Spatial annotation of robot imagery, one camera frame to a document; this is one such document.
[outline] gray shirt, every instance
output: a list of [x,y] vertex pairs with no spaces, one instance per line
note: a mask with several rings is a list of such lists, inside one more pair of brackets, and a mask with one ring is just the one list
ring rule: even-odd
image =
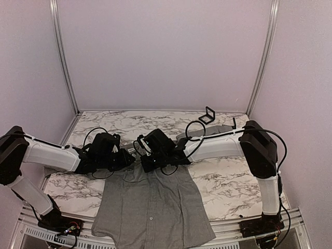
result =
[[215,238],[188,169],[145,173],[139,161],[106,180],[92,234],[112,237],[118,249],[180,249]]

